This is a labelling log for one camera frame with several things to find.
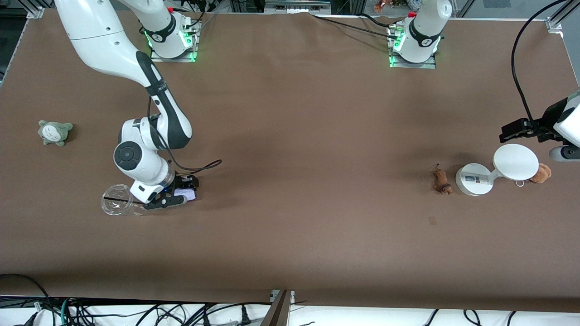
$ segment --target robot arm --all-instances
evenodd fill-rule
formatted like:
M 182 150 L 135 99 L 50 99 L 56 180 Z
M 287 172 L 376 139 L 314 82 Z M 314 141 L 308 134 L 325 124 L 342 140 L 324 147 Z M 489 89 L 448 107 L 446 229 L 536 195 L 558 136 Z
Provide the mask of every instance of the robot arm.
M 424 1 L 417 16 L 403 20 L 404 37 L 394 50 L 409 62 L 425 62 L 437 50 L 441 31 L 452 11 L 449 0 Z
M 171 183 L 175 174 L 156 151 L 164 149 L 164 144 L 171 149 L 183 148 L 191 139 L 191 125 L 155 64 L 125 35 L 108 0 L 55 2 L 64 29 L 82 61 L 101 73 L 138 82 L 159 109 L 160 114 L 151 117 L 152 124 L 149 117 L 126 121 L 114 153 L 117 167 L 135 179 L 131 187 L 133 195 L 148 203 Z M 139 12 L 138 16 L 150 28 L 175 24 L 162 0 L 125 0 L 124 3 L 132 3 L 130 8 Z
M 555 140 L 562 142 L 564 146 L 553 148 L 550 151 L 550 158 L 558 162 L 580 162 L 580 109 L 578 106 L 580 106 L 580 89 L 547 108 L 543 116 L 535 119 L 534 123 L 527 118 L 521 118 L 503 126 L 499 141 L 505 143 L 521 137 L 537 137 L 539 142 Z

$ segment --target table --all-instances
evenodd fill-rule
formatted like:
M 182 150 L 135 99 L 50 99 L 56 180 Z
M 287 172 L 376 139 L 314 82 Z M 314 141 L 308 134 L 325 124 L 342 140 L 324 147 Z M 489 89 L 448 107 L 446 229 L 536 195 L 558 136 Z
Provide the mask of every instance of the table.
M 145 50 L 136 18 L 119 16 Z M 580 165 L 550 161 L 556 143 L 514 142 L 551 167 L 544 184 L 432 190 L 437 163 L 450 180 L 492 167 L 501 126 L 524 116 L 509 65 L 522 23 L 451 20 L 437 69 L 408 70 L 389 68 L 381 37 L 305 13 L 217 15 L 196 63 L 158 68 L 194 128 L 179 162 L 224 163 L 199 173 L 198 201 L 134 218 L 99 201 L 131 182 L 113 149 L 146 92 L 85 66 L 47 10 L 0 89 L 0 271 L 53 296 L 240 302 L 291 288 L 313 305 L 580 311 Z M 577 88 L 542 22 L 517 67 L 537 116 Z M 41 119 L 72 122 L 69 143 L 43 146 Z

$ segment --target clear plastic cup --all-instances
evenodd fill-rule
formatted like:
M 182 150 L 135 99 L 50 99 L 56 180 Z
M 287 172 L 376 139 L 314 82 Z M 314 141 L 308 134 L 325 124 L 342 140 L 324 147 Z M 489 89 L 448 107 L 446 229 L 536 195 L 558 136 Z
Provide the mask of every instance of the clear plastic cup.
M 146 211 L 125 184 L 109 187 L 101 197 L 101 208 L 109 215 L 143 215 Z

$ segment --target plush toy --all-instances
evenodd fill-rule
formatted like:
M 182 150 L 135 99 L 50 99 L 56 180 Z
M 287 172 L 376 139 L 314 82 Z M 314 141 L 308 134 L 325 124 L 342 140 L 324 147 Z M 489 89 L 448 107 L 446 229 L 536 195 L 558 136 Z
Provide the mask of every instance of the plush toy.
M 60 124 L 58 122 L 48 122 L 44 120 L 38 121 L 40 129 L 38 134 L 43 140 L 44 145 L 55 143 L 58 146 L 64 146 L 64 140 L 68 136 L 68 132 L 73 128 L 73 124 Z
M 536 174 L 530 179 L 533 183 L 544 183 L 549 177 L 552 176 L 552 170 L 548 168 L 544 163 L 540 163 L 540 167 Z
M 436 178 L 435 182 L 435 190 L 439 191 L 440 193 L 452 194 L 453 190 L 451 190 L 451 185 L 449 181 L 447 181 L 447 174 L 445 171 L 439 168 L 439 164 L 437 164 L 437 168 L 433 172 L 433 175 Z

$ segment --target white floor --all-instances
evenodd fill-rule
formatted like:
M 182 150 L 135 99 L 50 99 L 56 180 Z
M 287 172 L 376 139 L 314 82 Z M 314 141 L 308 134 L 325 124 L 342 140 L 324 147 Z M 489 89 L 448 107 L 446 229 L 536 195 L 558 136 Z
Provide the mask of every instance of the white floor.
M 202 305 L 185 305 L 186 314 L 197 311 Z M 146 311 L 150 305 L 138 306 L 96 306 L 88 309 L 91 314 L 133 314 Z M 259 321 L 266 315 L 268 306 L 248 306 L 248 317 Z M 23 325 L 36 311 L 35 308 L 0 309 L 0 326 Z M 176 317 L 183 317 L 181 309 L 174 310 Z M 392 309 L 392 308 L 357 308 L 357 307 L 321 307 L 321 306 L 293 306 L 288 326 L 304 326 L 311 322 L 313 326 L 423 326 L 429 319 L 430 309 Z M 505 326 L 509 311 L 477 311 L 481 324 L 485 326 Z M 139 315 L 119 317 L 96 317 L 97 326 L 134 326 Z M 157 315 L 151 313 L 140 326 L 152 326 Z M 56 325 L 61 325 L 60 317 L 56 318 Z M 241 320 L 239 307 L 224 309 L 209 315 L 212 325 L 236 325 Z M 461 310 L 440 310 L 431 326 L 471 326 L 463 316 Z M 517 312 L 512 318 L 512 326 L 579 326 L 580 314 L 574 313 L 534 313 Z M 42 311 L 37 316 L 34 326 L 52 326 L 52 319 L 48 311 Z M 159 326 L 179 326 L 175 320 L 168 318 L 159 323 Z

